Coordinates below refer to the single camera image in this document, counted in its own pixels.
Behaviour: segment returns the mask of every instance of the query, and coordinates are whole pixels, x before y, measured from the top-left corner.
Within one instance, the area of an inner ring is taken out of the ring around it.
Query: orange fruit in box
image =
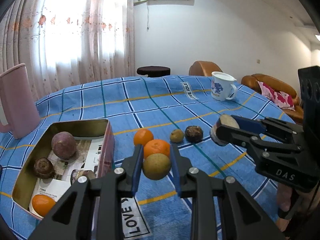
[[[32,199],[33,209],[44,217],[52,209],[56,202],[46,195],[35,195]]]
[[[137,144],[145,146],[147,142],[151,140],[153,140],[153,134],[150,130],[145,128],[139,129],[133,137],[134,146]]]
[[[154,153],[162,153],[170,158],[170,144],[160,139],[149,141],[143,149],[144,158],[146,159]]]

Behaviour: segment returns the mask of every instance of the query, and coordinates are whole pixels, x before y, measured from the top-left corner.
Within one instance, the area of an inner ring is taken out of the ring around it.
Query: white mug
[[[237,88],[233,84],[236,79],[229,74],[214,71],[211,82],[211,95],[219,101],[231,100],[236,96]]]

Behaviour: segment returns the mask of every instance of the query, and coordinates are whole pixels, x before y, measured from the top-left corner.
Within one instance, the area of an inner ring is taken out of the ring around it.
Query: dark round stool
[[[137,74],[148,75],[148,77],[163,77],[170,75],[171,69],[160,66],[146,66],[137,69]]]

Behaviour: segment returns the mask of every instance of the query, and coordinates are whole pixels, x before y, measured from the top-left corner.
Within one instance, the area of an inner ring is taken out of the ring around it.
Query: pink pitcher
[[[29,87],[26,65],[0,74],[0,132],[11,131],[19,139],[33,131],[40,116]]]

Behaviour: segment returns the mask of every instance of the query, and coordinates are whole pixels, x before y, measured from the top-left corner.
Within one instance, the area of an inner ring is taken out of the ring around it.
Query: floral curtain
[[[0,22],[0,73],[25,63],[34,100],[134,76],[133,0],[16,0]]]

